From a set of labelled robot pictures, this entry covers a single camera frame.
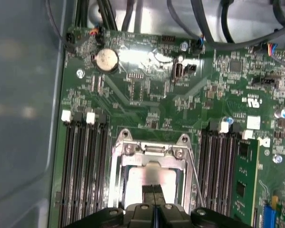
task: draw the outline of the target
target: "green circuit board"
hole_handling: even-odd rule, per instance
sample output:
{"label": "green circuit board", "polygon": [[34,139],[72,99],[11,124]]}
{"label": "green circuit board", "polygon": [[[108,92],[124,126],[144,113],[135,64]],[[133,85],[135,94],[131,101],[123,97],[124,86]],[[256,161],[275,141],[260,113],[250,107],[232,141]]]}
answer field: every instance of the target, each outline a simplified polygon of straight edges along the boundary
{"label": "green circuit board", "polygon": [[[69,32],[78,40],[90,30],[71,28]],[[85,119],[88,112],[95,112],[96,121],[105,119],[107,124],[105,156],[96,153],[94,161],[102,162],[93,168],[96,173],[100,166],[103,169],[100,208],[107,206],[110,150],[122,129],[129,129],[135,139],[157,142],[174,142],[186,133],[200,168],[201,130],[211,121],[219,124],[232,120],[240,127],[240,135],[249,135],[246,142],[252,149],[249,162],[239,160],[240,156],[235,160],[230,216],[261,228],[263,206],[271,204],[273,195],[279,198],[278,210],[285,210],[285,118],[276,117],[285,109],[285,66],[267,54],[255,53],[253,47],[217,51],[205,44],[197,53],[196,42],[185,38],[119,31],[104,31],[103,38],[103,45],[91,36],[76,48],[76,54],[66,53],[60,98],[60,114],[69,110],[72,115],[82,113]],[[93,61],[104,48],[116,52],[119,60],[118,68],[110,73],[101,72]],[[276,55],[285,59],[285,50],[277,50]],[[180,77],[171,76],[176,59],[184,66]],[[269,85],[254,83],[255,78],[266,77],[272,80]],[[60,197],[68,134],[60,121],[51,228],[67,224],[61,224],[64,202]],[[238,182],[245,188],[237,188]],[[192,208],[197,206],[196,194],[192,188]]]}

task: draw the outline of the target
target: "motherboard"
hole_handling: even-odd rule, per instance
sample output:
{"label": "motherboard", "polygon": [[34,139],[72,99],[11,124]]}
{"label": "motherboard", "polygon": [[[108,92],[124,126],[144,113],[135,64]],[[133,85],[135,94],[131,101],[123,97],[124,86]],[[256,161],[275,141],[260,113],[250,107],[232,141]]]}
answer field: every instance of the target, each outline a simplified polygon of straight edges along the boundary
{"label": "motherboard", "polygon": [[160,184],[187,213],[285,228],[285,66],[259,47],[217,51],[203,38],[67,37],[89,34],[65,54],[49,227],[125,209]]}

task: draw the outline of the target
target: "black cable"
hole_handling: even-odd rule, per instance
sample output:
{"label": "black cable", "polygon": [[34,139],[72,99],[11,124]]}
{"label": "black cable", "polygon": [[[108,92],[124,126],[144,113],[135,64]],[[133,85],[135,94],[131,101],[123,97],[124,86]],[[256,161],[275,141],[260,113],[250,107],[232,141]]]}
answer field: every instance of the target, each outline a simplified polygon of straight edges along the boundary
{"label": "black cable", "polygon": [[108,19],[109,19],[109,23],[111,25],[111,29],[117,31],[117,24],[115,21],[115,16],[112,10],[112,6],[109,0],[103,0],[104,2],[104,8],[106,9],[107,15],[108,15]]}
{"label": "black cable", "polygon": [[129,29],[132,13],[134,9],[134,0],[127,1],[127,9],[125,11],[125,17],[123,19],[122,31],[126,32]]}
{"label": "black cable", "polygon": [[108,15],[106,13],[106,10],[105,10],[105,6],[104,6],[104,3],[102,0],[97,0],[97,4],[98,4],[98,7],[99,7],[99,12],[101,14],[101,17],[103,19],[103,25],[106,29],[111,29],[110,28],[110,24],[109,24],[109,19],[108,19]]}
{"label": "black cable", "polygon": [[82,0],[77,0],[76,4],[76,14],[75,14],[75,26],[80,27],[80,21],[81,21],[81,4]]}
{"label": "black cable", "polygon": [[88,7],[89,7],[89,1],[88,0],[82,0],[82,3],[81,3],[81,27],[83,27],[83,28],[87,27]]}
{"label": "black cable", "polygon": [[275,19],[283,26],[285,27],[285,14],[281,7],[281,1],[280,0],[274,0],[272,4],[272,10],[275,15]]}
{"label": "black cable", "polygon": [[190,29],[181,21],[179,16],[177,15],[173,5],[172,5],[172,0],[167,0],[167,7],[169,10],[169,13],[173,20],[193,39],[200,39],[199,36],[195,35],[193,32],[190,31]]}
{"label": "black cable", "polygon": [[75,49],[76,47],[79,47],[79,46],[83,45],[83,43],[85,43],[86,41],[89,40],[90,35],[86,35],[81,40],[77,41],[75,44],[69,43],[64,37],[62,37],[60,35],[59,29],[58,29],[58,27],[57,27],[57,25],[55,23],[55,20],[54,20],[53,14],[52,14],[52,9],[51,9],[49,0],[45,0],[45,6],[46,6],[47,16],[48,16],[49,22],[51,24],[51,27],[54,30],[54,33],[59,38],[59,40],[65,45],[65,48],[68,51],[72,51],[73,52],[72,49]]}
{"label": "black cable", "polygon": [[229,4],[224,4],[222,6],[222,15],[220,17],[220,23],[222,25],[223,34],[227,43],[234,43],[228,28],[228,21],[227,21],[228,9],[229,9]]}
{"label": "black cable", "polygon": [[241,43],[236,43],[236,44],[226,44],[226,43],[214,42],[214,39],[211,35],[210,29],[209,29],[209,26],[206,20],[205,11],[204,11],[201,0],[190,0],[190,1],[191,1],[191,6],[194,12],[195,19],[204,37],[206,38],[206,41],[217,50],[241,49],[246,46],[253,46],[255,44],[259,44],[262,42],[268,42],[272,39],[278,38],[279,36],[285,34],[285,27],[284,27],[266,36],[256,38],[250,41],[246,41],[246,42],[241,42]]}

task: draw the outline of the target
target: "dimm slot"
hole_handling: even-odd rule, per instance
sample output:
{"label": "dimm slot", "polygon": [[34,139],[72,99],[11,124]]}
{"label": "dimm slot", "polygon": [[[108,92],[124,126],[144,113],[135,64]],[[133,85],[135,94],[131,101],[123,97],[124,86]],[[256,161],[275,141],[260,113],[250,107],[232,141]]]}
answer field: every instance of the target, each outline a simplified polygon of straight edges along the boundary
{"label": "dimm slot", "polygon": [[78,207],[80,201],[80,186],[82,181],[82,164],[84,162],[85,154],[85,140],[86,140],[86,126],[78,126],[78,141],[76,147],[76,161],[74,164],[74,176],[73,176],[73,191],[72,191],[72,206],[70,223],[73,223],[79,219]]}
{"label": "dimm slot", "polygon": [[89,128],[89,140],[87,144],[87,155],[86,155],[86,175],[85,175],[85,186],[84,186],[84,205],[82,215],[86,217],[92,213],[92,204],[91,200],[93,197],[93,175],[94,175],[94,164],[95,164],[95,153],[96,153],[96,140],[97,140],[97,126],[98,123],[95,123],[94,126]]}
{"label": "dimm slot", "polygon": [[234,133],[202,129],[198,169],[202,196],[207,208],[224,215],[230,214],[237,142]]}
{"label": "dimm slot", "polygon": [[100,145],[99,145],[99,163],[98,171],[96,175],[96,186],[95,186],[95,200],[94,200],[94,212],[102,209],[103,204],[103,192],[104,192],[104,178],[105,178],[105,160],[106,160],[106,144],[107,144],[108,129],[107,127],[100,127]]}
{"label": "dimm slot", "polygon": [[67,225],[67,207],[69,203],[68,187],[71,178],[71,166],[73,159],[73,144],[76,134],[76,128],[73,124],[66,125],[66,145],[65,145],[65,157],[63,165],[62,175],[62,187],[61,187],[61,205],[59,211],[59,227],[62,228]]}

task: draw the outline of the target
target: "blue connector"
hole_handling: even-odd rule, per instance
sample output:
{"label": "blue connector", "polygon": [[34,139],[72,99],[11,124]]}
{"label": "blue connector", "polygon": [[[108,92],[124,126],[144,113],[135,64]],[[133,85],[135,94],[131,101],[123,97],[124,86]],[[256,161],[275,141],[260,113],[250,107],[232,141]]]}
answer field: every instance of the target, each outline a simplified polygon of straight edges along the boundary
{"label": "blue connector", "polygon": [[263,211],[263,228],[275,228],[276,211],[272,210],[271,206],[264,206]]}

